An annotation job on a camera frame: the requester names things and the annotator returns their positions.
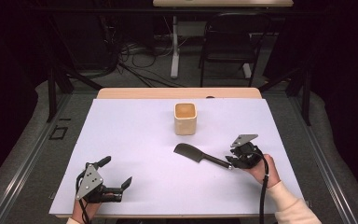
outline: desk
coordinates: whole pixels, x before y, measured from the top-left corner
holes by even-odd
[[[154,0],[155,7],[291,7],[292,0]],[[178,78],[179,48],[178,48],[178,21],[173,16],[173,56],[171,78]],[[243,72],[250,74],[249,65],[243,67]]]
[[[177,102],[196,104],[196,134],[174,134],[173,106]],[[99,170],[104,184],[118,187],[130,176],[132,183],[121,203],[103,204],[99,217],[256,217],[261,185],[252,176],[173,153],[174,147],[184,142],[224,159],[240,133],[259,134],[252,142],[274,156],[286,186],[303,198],[258,89],[102,89],[91,106],[50,213],[69,217],[77,175],[86,162],[110,155],[112,161]],[[273,201],[267,197],[265,213],[274,212]]]

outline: knife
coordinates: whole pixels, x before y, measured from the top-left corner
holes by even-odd
[[[175,150],[174,152],[182,155],[182,156],[185,156],[185,157],[188,157],[189,159],[193,160],[193,161],[196,161],[196,162],[200,162],[202,159],[205,159],[207,161],[211,161],[211,162],[214,162],[218,165],[221,165],[223,167],[226,167],[228,169],[232,169],[232,166],[230,163],[226,162],[226,161],[221,161],[213,156],[210,156],[206,153],[203,153],[201,150],[199,150],[198,148],[196,147],[193,147],[189,144],[186,144],[186,143],[180,143],[178,144],[176,147],[175,147]]]

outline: cup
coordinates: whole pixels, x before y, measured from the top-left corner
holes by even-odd
[[[174,108],[175,133],[191,135],[196,132],[197,109],[192,103],[178,103]]]

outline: sleeve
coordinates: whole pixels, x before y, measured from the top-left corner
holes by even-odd
[[[74,220],[71,219],[71,218],[68,218],[68,221],[66,222],[66,224],[80,224],[80,223],[74,221]]]
[[[279,182],[267,190],[268,195],[277,206],[275,217],[280,224],[314,224],[322,223],[307,207],[304,200],[293,195],[283,184]]]

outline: white table surface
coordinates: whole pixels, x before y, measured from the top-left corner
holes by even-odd
[[[173,107],[179,102],[196,104],[194,135],[174,133]],[[242,133],[259,135],[252,143],[274,157],[282,181],[303,198],[264,99],[96,99],[49,212],[69,217],[85,163],[111,156],[98,170],[103,184],[116,188],[130,176],[132,183],[121,203],[102,205],[100,217],[258,216],[261,185],[252,176],[173,152],[177,144],[188,143],[224,160]],[[265,213],[274,212],[266,197]]]

